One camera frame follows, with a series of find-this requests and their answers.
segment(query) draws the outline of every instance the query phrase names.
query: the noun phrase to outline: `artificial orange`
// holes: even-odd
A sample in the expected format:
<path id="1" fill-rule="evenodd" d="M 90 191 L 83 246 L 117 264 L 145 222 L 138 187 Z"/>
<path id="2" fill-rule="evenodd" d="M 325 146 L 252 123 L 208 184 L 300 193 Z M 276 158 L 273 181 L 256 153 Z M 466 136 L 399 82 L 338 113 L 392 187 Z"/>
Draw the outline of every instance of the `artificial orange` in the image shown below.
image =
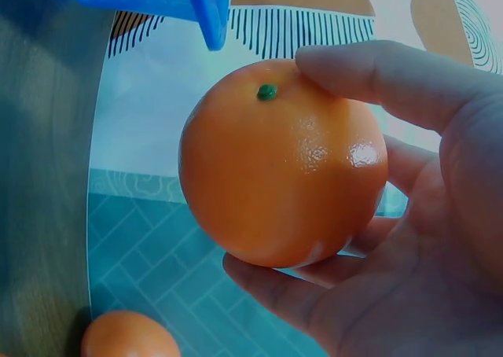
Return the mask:
<path id="1" fill-rule="evenodd" d="M 179 158 L 201 227 L 264 267 L 337 253 L 373 217 L 387 180 L 368 106 L 323 91 L 292 60 L 251 64 L 213 86 L 185 124 Z"/>
<path id="2" fill-rule="evenodd" d="M 169 332 L 132 311 L 113 311 L 97 318 L 82 341 L 82 357 L 180 357 Z"/>

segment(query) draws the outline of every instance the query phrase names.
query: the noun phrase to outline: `wooden table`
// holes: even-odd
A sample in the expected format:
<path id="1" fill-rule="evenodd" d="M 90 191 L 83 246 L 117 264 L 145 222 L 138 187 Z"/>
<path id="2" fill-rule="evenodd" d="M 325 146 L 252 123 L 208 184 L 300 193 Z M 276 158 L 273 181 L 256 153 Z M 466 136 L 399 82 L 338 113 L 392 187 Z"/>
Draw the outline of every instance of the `wooden table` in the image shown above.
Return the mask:
<path id="1" fill-rule="evenodd" d="M 86 193 L 113 12 L 0 0 L 0 352 L 78 356 Z"/>

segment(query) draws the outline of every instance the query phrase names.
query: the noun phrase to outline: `black striped pattern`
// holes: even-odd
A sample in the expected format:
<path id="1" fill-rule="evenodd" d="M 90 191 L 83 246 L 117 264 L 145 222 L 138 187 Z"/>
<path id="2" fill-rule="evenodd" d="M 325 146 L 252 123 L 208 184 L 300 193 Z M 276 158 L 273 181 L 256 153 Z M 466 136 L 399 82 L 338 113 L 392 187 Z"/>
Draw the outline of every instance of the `black striped pattern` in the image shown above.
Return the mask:
<path id="1" fill-rule="evenodd" d="M 276 6 L 237 6 L 229 29 L 262 59 L 293 58 L 308 45 L 341 45 L 374 39 L 374 18 Z"/>
<path id="2" fill-rule="evenodd" d="M 108 58 L 134 48 L 135 44 L 141 42 L 144 37 L 149 37 L 150 33 L 163 22 L 164 17 L 149 18 L 149 16 L 139 13 L 119 14 L 108 42 Z M 137 27 L 128 28 L 130 25 L 137 25 Z"/>
<path id="3" fill-rule="evenodd" d="M 501 54 L 482 10 L 472 0 L 454 2 L 461 17 L 475 68 L 501 74 Z"/>

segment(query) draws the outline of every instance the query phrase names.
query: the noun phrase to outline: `herringbone pattern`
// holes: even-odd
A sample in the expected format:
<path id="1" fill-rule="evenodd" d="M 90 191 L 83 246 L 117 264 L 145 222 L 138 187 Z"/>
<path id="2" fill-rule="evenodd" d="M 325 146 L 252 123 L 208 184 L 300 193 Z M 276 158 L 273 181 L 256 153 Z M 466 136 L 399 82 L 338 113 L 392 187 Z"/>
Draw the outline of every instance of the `herringbone pattern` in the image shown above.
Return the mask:
<path id="1" fill-rule="evenodd" d="M 88 234 L 95 316 L 119 308 L 151 316 L 183 357 L 326 355 L 226 277 L 223 251 L 185 204 L 90 193 Z"/>

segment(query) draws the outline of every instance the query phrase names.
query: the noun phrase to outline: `hand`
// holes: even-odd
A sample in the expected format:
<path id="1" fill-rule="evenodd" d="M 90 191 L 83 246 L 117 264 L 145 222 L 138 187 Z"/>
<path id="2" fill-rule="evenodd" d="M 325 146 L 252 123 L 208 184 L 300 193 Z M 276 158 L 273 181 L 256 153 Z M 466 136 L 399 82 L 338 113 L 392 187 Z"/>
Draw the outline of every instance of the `hand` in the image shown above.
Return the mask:
<path id="1" fill-rule="evenodd" d="M 315 47 L 299 69 L 337 96 L 442 135 L 440 154 L 387 138 L 400 219 L 353 240 L 365 258 L 298 269 L 226 256 L 229 276 L 330 355 L 500 355 L 503 350 L 503 78 L 393 42 Z"/>

